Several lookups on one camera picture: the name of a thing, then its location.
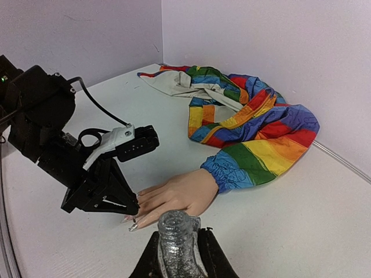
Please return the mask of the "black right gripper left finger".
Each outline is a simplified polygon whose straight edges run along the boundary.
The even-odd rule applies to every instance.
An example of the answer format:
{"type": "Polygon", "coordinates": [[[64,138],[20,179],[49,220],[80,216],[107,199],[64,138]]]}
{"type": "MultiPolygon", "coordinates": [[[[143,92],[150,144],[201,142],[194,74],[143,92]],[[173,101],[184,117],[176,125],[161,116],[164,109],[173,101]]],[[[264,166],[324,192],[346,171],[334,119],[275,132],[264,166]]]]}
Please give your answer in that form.
{"type": "Polygon", "coordinates": [[[158,242],[159,232],[154,232],[129,278],[162,277],[158,261],[158,242]]]}

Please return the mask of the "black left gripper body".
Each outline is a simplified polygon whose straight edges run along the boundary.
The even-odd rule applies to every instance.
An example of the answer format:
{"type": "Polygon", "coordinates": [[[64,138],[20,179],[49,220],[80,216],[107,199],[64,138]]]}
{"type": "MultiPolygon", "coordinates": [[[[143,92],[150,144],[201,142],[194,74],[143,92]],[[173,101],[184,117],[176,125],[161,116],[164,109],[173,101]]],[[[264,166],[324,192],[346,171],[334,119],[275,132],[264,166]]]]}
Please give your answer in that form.
{"type": "Polygon", "coordinates": [[[67,189],[61,209],[71,213],[74,209],[84,212],[110,213],[110,205],[104,204],[103,197],[110,187],[111,161],[98,160],[72,189],[67,189]]]}

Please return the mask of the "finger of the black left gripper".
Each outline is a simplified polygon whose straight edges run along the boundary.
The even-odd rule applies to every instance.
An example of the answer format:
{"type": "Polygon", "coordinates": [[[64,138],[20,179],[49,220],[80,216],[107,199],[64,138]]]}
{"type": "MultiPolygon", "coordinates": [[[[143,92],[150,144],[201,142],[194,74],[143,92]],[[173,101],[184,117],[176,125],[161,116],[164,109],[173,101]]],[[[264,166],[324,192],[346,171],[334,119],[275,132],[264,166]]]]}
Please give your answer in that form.
{"type": "Polygon", "coordinates": [[[102,159],[103,169],[102,196],[114,203],[137,203],[136,194],[128,185],[115,159],[102,159]]]}
{"type": "Polygon", "coordinates": [[[85,212],[136,215],[139,212],[139,205],[135,197],[129,195],[114,196],[105,193],[88,201],[82,210],[85,212]]]}

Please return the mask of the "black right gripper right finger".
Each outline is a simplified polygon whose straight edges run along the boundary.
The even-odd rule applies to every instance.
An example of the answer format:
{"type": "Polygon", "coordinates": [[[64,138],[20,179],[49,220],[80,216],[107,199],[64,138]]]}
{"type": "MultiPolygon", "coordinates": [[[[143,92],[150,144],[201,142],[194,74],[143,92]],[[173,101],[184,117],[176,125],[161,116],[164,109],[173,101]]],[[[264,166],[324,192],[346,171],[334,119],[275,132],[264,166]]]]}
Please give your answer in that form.
{"type": "Polygon", "coordinates": [[[198,250],[208,277],[239,277],[220,247],[212,228],[202,228],[198,231],[198,250]]]}

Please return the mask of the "clear nail polish bottle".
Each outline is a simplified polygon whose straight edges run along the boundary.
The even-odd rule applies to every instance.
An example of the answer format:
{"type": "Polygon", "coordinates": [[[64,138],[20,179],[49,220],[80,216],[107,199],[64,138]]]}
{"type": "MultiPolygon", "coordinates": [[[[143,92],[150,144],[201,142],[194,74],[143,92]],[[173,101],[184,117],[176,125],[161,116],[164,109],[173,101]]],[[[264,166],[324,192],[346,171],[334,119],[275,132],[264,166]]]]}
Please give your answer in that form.
{"type": "Polygon", "coordinates": [[[158,261],[163,277],[207,277],[198,248],[201,219],[170,210],[158,220],[158,261]]]}

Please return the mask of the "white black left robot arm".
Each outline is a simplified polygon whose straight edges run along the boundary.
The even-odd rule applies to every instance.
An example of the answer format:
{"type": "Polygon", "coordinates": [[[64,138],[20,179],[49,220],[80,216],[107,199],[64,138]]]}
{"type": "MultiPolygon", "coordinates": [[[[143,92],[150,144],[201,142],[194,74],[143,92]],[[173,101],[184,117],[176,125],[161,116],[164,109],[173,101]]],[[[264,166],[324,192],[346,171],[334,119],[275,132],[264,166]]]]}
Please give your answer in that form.
{"type": "Polygon", "coordinates": [[[70,81],[37,65],[23,71],[1,57],[1,129],[9,129],[8,141],[23,156],[67,188],[61,208],[137,214],[136,195],[114,154],[133,139],[134,128],[90,128],[74,137],[63,130],[74,111],[70,81]],[[91,146],[82,141],[88,135],[96,139],[91,146]]]}

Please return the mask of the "mannequin hand with nails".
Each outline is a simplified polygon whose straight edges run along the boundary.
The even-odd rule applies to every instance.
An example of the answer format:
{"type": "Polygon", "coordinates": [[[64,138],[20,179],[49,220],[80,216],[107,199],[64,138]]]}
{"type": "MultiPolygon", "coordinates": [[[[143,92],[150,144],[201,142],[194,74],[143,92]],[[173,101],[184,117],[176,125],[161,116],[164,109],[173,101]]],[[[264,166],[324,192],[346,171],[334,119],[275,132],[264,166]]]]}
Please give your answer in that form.
{"type": "MultiPolygon", "coordinates": [[[[162,214],[170,210],[182,210],[191,216],[201,215],[212,203],[219,187],[212,175],[199,169],[174,176],[157,186],[144,189],[137,194],[139,212],[136,223],[129,228],[133,232],[157,222],[162,214]]],[[[133,222],[127,215],[122,223],[133,222]]]]}

